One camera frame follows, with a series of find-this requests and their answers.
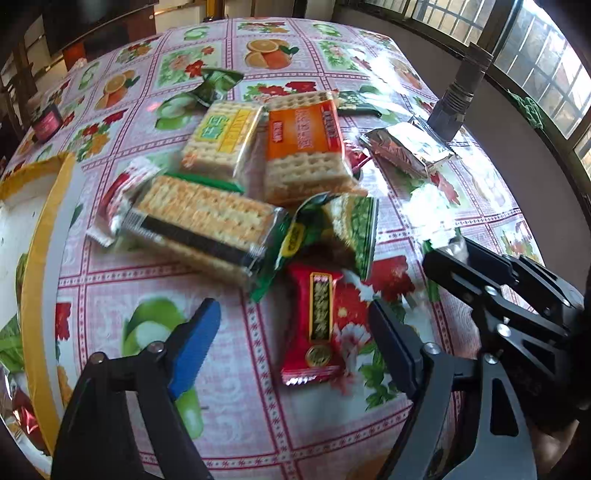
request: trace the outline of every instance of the yellow cracker package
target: yellow cracker package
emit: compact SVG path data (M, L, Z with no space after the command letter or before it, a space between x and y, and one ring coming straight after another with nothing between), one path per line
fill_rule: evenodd
M253 102L214 102L185 145L182 172L244 192L244 167L261 113L262 106Z

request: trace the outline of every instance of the blue gripper pad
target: blue gripper pad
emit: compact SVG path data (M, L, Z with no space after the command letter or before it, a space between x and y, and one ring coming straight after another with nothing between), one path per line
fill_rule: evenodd
M189 320L193 328L189 331L188 338L174 360L172 378L168 384L168 392L173 400L178 399L194 385L209 346L220 328L221 319L222 311L219 302L206 299Z

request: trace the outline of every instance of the orange cracker package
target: orange cracker package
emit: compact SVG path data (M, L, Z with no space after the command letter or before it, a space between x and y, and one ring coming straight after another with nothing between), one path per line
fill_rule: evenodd
M332 92L277 97L267 107L268 203L297 206L317 193L363 193L345 158Z

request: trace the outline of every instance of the window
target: window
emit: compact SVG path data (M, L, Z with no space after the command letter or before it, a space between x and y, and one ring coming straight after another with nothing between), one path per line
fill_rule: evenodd
M478 42L495 0L419 0L413 18L463 44Z
M587 133L574 150L580 158L587 175L591 178L591 129L587 130Z
M365 3L384 7L400 14L404 10L404 4L406 2L407 0L366 0Z
M591 79L559 28L533 0L523 7L495 65L569 137L589 110Z

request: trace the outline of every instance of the tablecloth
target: tablecloth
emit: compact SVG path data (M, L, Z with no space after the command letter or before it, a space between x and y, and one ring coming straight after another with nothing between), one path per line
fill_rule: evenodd
M391 384L362 320L368 301L376 294L386 298L423 341L474 356L479 340L470 311L428 285L421 269L424 241L446 241L459 227L500 254L541 261L539 250L502 177L464 128L452 142L460 158L427 180L371 161L362 169L361 183L380 199L374 267L365 283L354 275L347 278L349 294L335 307L336 327L349 349L345 353L358 353L355 364L326 384L281 385L278 370L291 315L285 280L255 304L236 288L133 242L104 251L85 238L98 201L131 159L145 155L162 166L178 162L203 112L182 102L160 107L197 86L205 66L245 74L229 99L265 102L329 89L374 95L382 102L381 118L341 117L346 138L413 114L427 118L437 101L390 38L294 18L173 28L70 72L46 96L58 104L64 126L46 144L34 144L30 131L4 174L63 150L75 153L85 174L56 298L57 375L64 405L90 354L121 356L123 328L134 313L164 309L188 318L203 298L214 297L222 304L223 319L196 382L203 433L195 444L215 478L345 478L390 449L410 405ZM266 141L261 126L254 157L264 157ZM504 294L521 301L512 291ZM459 398L452 397L450 405L451 431ZM134 425L141 425L137 408L131 415ZM136 437L147 470L157 472L141 427Z

